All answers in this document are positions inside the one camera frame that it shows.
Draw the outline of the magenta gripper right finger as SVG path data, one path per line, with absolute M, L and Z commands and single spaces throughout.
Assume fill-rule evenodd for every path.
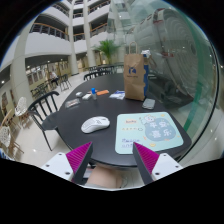
M 144 184 L 152 183 L 152 171 L 159 159 L 159 155 L 137 142 L 133 143 L 133 155 Z

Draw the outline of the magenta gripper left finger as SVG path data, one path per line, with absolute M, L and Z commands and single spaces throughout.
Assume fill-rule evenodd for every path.
M 93 152 L 93 144 L 88 142 L 66 154 L 67 160 L 74 173 L 74 182 L 83 183 L 83 176 Z

